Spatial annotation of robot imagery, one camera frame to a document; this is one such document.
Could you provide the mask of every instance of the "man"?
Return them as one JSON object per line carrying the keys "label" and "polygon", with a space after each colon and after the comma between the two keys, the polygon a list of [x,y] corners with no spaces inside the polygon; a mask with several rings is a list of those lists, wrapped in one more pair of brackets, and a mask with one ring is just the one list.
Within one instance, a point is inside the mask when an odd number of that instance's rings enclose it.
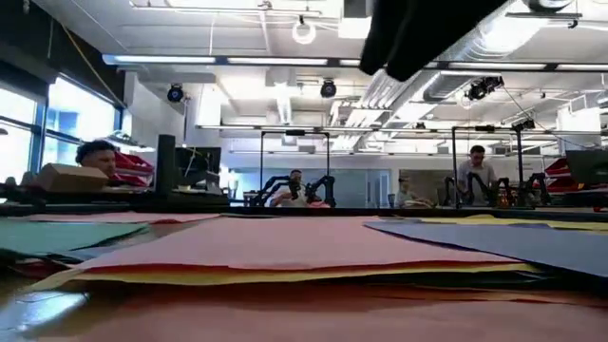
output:
{"label": "man", "polygon": [[280,205],[283,208],[306,208],[308,203],[306,202],[305,186],[302,184],[302,171],[292,170],[289,177],[292,181],[296,181],[300,184],[300,189],[297,192],[297,199],[292,199],[292,192],[289,187],[283,186],[277,192],[277,195],[270,201],[270,206],[276,207]]}
{"label": "man", "polygon": [[[468,173],[473,172],[477,174],[485,186],[488,188],[491,186],[491,183],[496,181],[496,174],[494,173],[494,168],[492,165],[484,162],[485,149],[483,146],[475,145],[471,147],[469,160],[460,164],[458,167],[458,188],[465,193],[465,195],[469,195],[468,192]],[[475,205],[486,205],[486,199],[484,193],[482,192],[482,188],[478,182],[473,180],[473,204]]]}
{"label": "man", "polygon": [[112,179],[116,175],[114,151],[116,151],[116,147],[109,142],[85,142],[78,147],[76,162],[81,166],[98,168]]}
{"label": "man", "polygon": [[397,193],[395,198],[395,208],[403,209],[408,206],[415,205],[413,202],[420,202],[427,206],[433,205],[430,200],[423,199],[409,191],[409,177],[399,179],[399,193]]}

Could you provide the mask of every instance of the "red paper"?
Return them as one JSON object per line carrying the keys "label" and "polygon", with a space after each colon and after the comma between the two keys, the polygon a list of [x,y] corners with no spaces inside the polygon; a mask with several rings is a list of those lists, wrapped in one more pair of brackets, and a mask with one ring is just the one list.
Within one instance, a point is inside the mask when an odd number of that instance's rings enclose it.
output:
{"label": "red paper", "polygon": [[517,262],[365,228],[373,218],[218,218],[127,247],[76,267],[189,265],[246,270],[307,270],[412,262]]}
{"label": "red paper", "polygon": [[92,215],[31,215],[24,219],[48,222],[102,222],[102,223],[184,223],[212,219],[219,214],[156,214],[156,213],[104,213]]}
{"label": "red paper", "polygon": [[603,342],[608,335],[608,312],[600,308],[408,300],[328,286],[298,288],[159,288],[69,341]]}

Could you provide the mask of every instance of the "security camera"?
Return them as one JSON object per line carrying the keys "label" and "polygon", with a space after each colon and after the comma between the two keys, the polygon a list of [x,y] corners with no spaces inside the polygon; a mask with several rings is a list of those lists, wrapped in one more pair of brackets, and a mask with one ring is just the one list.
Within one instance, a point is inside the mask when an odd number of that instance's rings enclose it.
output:
{"label": "security camera", "polygon": [[181,99],[183,99],[183,90],[181,90],[181,85],[171,85],[169,92],[167,92],[167,100],[172,103],[178,103],[181,101]]}
{"label": "security camera", "polygon": [[330,99],[335,96],[335,92],[337,88],[333,83],[332,79],[326,79],[323,81],[323,85],[321,86],[321,97],[324,99]]}

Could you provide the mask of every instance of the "computer monitor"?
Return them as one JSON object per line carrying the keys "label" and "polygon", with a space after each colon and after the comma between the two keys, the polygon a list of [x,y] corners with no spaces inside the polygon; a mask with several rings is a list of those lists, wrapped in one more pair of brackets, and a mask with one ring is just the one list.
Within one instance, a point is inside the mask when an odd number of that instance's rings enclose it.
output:
{"label": "computer monitor", "polygon": [[608,151],[566,151],[570,175],[578,183],[608,183]]}

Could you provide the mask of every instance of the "glass window pane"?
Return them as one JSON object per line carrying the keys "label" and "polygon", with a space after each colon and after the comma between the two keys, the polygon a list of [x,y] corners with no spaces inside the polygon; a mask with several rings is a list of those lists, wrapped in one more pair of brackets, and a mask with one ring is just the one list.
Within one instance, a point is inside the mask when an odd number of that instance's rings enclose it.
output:
{"label": "glass window pane", "polygon": [[24,172],[28,171],[31,132],[2,122],[0,128],[9,133],[0,135],[0,182],[4,182],[7,177],[15,177],[18,184]]}
{"label": "glass window pane", "polygon": [[0,116],[32,124],[36,103],[25,96],[0,88]]}
{"label": "glass window pane", "polygon": [[58,78],[48,91],[47,128],[91,141],[114,131],[112,104]]}
{"label": "glass window pane", "polygon": [[62,142],[57,139],[45,138],[45,151],[42,155],[42,165],[58,162],[66,165],[76,165],[76,150],[78,145],[71,142]]}

